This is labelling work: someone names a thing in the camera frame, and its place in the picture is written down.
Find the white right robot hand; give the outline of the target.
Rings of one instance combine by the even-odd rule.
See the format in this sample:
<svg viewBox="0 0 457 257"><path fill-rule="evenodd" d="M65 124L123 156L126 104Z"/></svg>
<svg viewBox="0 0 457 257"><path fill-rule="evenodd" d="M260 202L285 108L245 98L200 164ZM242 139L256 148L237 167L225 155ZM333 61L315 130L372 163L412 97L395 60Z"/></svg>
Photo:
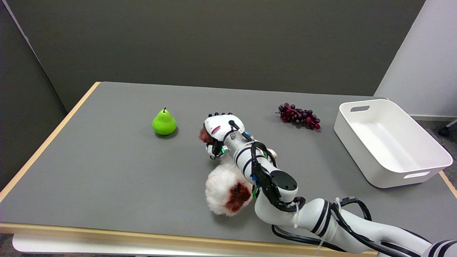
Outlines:
<svg viewBox="0 0 457 257"><path fill-rule="evenodd" d="M210 114L200 130L199 139L206 144L210 158L216 159L225 155L227 147L224 140L234 131L245 131L243 122L232 113Z"/></svg>

